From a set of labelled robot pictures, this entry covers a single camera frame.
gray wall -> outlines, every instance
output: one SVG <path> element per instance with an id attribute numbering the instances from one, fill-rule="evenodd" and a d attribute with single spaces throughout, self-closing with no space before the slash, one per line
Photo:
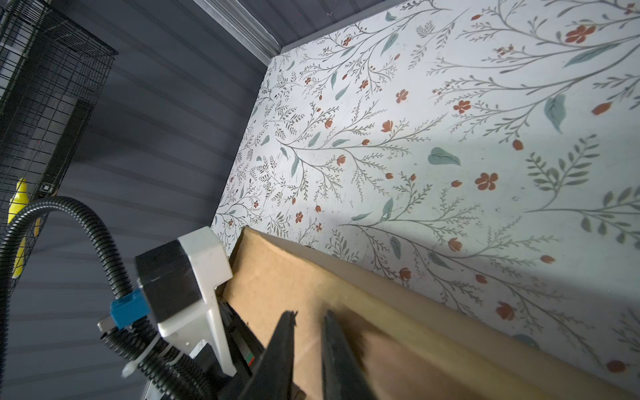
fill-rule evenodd
<path id="1" fill-rule="evenodd" d="M 93 208 L 127 268 L 211 223 L 266 67 L 191 0 L 67 0 L 120 52 L 60 190 Z M 112 300 L 74 221 L 52 214 L 16 288 L 3 399 L 137 399 L 95 324 Z"/>
<path id="2" fill-rule="evenodd" d="M 284 47 L 383 0 L 239 0 Z"/>

wire basket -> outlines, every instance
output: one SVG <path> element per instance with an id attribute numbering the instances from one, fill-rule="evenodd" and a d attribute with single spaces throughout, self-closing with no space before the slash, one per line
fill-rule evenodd
<path id="1" fill-rule="evenodd" d="M 58 192 L 118 53 L 43 0 L 11 1 L 1 15 L 3 231 L 15 214 L 12 201 L 24 204 Z M 38 220 L 21 244 L 14 287 L 44 223 Z"/>

floral wallpaper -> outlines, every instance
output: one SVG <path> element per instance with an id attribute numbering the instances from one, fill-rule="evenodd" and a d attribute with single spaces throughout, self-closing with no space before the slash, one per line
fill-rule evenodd
<path id="1" fill-rule="evenodd" d="M 272 59 L 212 229 L 640 393 L 640 7 L 412 0 Z"/>

blue clip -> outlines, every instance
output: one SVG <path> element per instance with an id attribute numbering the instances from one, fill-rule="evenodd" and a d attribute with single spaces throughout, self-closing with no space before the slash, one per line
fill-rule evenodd
<path id="1" fill-rule="evenodd" d="M 111 302 L 111 317 L 119 329 L 133 324 L 150 313 L 147 299 L 140 289 Z"/>

brown cardboard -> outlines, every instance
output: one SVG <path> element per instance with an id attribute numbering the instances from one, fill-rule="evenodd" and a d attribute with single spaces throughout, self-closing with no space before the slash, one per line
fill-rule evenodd
<path id="1" fill-rule="evenodd" d="M 336 310 L 385 399 L 633 399 L 488 326 L 325 253 L 245 228 L 223 297 L 267 344 L 298 311 L 294 382 L 322 398 L 320 328 Z"/>

